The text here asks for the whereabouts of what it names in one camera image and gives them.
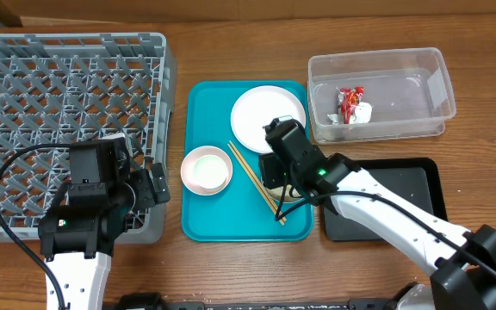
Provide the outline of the red snack wrapper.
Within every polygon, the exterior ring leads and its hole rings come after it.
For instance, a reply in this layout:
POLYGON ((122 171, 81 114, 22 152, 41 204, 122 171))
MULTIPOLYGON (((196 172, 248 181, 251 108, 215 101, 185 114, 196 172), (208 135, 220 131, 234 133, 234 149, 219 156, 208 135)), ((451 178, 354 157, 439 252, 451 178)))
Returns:
POLYGON ((350 118, 363 98, 363 94, 362 86, 338 89, 338 109, 344 124, 350 123, 350 118))

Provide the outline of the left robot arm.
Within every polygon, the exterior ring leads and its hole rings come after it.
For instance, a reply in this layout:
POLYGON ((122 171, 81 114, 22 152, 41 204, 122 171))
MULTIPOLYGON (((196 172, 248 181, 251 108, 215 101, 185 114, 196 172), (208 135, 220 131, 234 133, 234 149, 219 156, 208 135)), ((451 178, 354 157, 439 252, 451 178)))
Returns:
POLYGON ((100 309, 115 241, 132 211, 170 200, 161 164, 131 167, 132 147, 120 133, 77 142, 69 150, 70 179, 40 220, 40 253, 49 309, 100 309))

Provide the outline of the white napkin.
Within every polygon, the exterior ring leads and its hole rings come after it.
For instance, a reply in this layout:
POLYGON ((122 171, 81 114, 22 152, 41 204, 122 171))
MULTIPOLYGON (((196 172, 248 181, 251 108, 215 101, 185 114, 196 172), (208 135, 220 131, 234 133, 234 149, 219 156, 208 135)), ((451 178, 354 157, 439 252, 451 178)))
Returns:
POLYGON ((329 114, 327 117, 333 125, 365 124, 370 122, 372 110, 370 103, 359 102, 357 105, 349 105, 347 110, 340 114, 329 114))

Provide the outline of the pink shallow bowl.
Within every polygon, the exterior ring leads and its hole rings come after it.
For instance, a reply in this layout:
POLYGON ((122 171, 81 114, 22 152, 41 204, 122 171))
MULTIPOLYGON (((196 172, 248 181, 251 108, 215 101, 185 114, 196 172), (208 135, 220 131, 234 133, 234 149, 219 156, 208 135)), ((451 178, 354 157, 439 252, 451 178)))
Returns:
POLYGON ((233 177, 233 164, 229 156, 220 148, 216 146, 200 146, 189 152, 183 159, 180 175, 182 178, 183 185, 192 193, 197 195, 215 195, 221 192, 232 180, 233 177), (221 189, 212 191, 206 190, 198 186, 193 178, 193 168, 195 162, 204 155, 216 155, 226 163, 228 169, 228 176, 225 184, 221 189))

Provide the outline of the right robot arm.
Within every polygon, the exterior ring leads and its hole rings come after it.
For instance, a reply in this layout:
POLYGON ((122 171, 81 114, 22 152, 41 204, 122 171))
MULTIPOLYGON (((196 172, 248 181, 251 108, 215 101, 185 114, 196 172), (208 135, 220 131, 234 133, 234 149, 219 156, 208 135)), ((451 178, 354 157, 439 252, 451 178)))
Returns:
POLYGON ((293 210, 322 206, 374 232, 430 278, 401 290, 389 309, 496 310, 496 230, 472 232, 429 214, 380 184, 340 153, 327 157, 295 119, 264 126, 282 180, 301 195, 293 210))

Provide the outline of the grey bowl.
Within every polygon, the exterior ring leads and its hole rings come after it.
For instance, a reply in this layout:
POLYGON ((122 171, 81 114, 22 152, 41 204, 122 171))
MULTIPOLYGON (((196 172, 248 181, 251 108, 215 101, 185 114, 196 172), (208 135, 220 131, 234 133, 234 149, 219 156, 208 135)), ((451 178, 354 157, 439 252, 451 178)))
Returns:
POLYGON ((282 194, 283 187, 276 187, 273 189, 269 189, 269 188, 263 188, 263 189, 264 189, 264 195, 270 198, 276 204, 280 202, 282 196, 284 196, 283 199, 284 203, 297 202, 302 199, 302 195, 300 195, 298 191, 295 188, 293 188, 290 184, 288 184, 286 187, 285 195, 282 194))

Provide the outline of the small white cup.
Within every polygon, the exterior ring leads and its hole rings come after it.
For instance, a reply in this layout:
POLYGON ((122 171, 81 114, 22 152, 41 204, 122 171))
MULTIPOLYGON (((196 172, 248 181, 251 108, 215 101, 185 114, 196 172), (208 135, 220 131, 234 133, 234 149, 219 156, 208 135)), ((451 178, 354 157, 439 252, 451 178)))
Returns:
POLYGON ((204 155, 194 164, 195 183, 206 190, 218 190, 223 187, 228 176, 226 163, 216 155, 204 155))

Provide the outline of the white round plate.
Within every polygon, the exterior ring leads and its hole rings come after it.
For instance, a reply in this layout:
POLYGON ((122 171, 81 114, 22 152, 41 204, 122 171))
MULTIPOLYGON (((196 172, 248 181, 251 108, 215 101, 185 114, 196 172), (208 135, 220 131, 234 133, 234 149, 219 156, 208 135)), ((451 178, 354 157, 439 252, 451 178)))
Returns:
POLYGON ((292 92, 271 85, 247 90, 234 103, 231 127, 235 138, 256 153, 269 153, 264 127, 273 119, 290 116, 306 126, 307 116, 301 101, 292 92))

